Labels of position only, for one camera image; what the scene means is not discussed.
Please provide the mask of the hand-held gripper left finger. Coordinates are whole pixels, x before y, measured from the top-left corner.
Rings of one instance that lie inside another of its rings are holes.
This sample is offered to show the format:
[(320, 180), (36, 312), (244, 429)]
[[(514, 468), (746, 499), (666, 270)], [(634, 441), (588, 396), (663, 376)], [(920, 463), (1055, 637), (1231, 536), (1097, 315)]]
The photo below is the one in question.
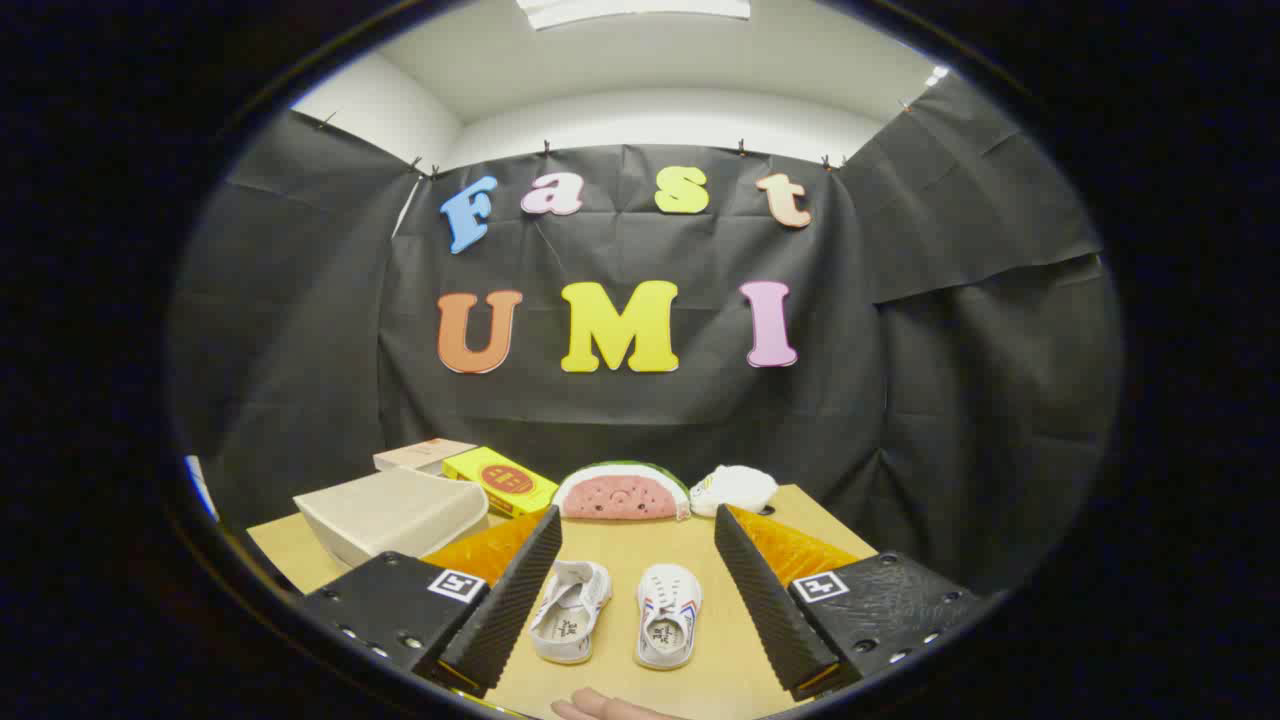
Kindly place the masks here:
[(301, 607), (380, 664), (484, 697), (561, 544), (561, 512), (548, 506), (426, 559), (379, 553), (306, 594)]

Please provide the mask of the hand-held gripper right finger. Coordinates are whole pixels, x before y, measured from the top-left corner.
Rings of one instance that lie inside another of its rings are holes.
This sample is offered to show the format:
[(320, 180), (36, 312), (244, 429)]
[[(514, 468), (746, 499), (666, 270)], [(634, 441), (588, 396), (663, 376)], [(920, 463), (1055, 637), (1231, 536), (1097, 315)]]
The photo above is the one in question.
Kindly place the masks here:
[(727, 503), (717, 509), (714, 538), (765, 656), (795, 700), (922, 653), (996, 601), (904, 553), (860, 559)]

